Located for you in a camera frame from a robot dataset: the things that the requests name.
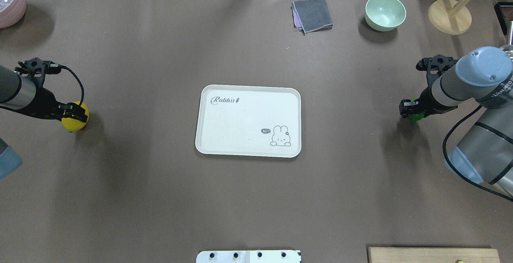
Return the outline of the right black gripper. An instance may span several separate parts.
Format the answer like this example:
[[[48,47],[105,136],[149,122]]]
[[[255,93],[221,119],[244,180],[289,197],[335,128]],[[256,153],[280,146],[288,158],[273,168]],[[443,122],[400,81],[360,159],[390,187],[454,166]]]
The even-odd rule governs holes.
[[[399,111],[402,118],[417,116],[420,113],[424,117],[434,114],[444,114],[458,108],[458,106],[445,106],[439,103],[432,95],[429,88],[425,88],[416,100],[401,100]]]

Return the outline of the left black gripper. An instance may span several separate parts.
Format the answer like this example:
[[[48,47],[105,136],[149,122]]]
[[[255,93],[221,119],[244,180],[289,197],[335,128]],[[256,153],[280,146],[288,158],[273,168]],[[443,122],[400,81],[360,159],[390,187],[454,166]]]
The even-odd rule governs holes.
[[[44,120],[62,120],[64,117],[71,117],[80,105],[80,102],[61,104],[51,91],[40,88],[34,99],[24,108],[24,115]]]

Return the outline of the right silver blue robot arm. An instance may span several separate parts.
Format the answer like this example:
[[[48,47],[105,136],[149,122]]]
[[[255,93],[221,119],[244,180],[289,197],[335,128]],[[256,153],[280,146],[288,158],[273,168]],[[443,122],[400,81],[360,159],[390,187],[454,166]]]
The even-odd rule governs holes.
[[[512,201],[512,46],[479,47],[460,59],[423,58],[416,69],[426,73],[427,87],[400,102],[400,115],[419,121],[474,100],[477,107],[444,137],[445,164],[471,185]]]

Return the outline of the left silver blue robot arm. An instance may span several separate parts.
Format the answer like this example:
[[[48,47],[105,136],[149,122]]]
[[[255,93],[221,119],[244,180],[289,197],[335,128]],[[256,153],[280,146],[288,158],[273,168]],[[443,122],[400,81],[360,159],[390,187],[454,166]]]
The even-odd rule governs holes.
[[[63,69],[79,84],[81,99],[78,102],[60,103],[43,87],[44,72],[59,74]],[[42,71],[26,67],[11,71],[1,66],[1,108],[38,119],[61,121],[70,133],[84,128],[89,120],[82,82],[70,68],[50,61],[46,61]]]

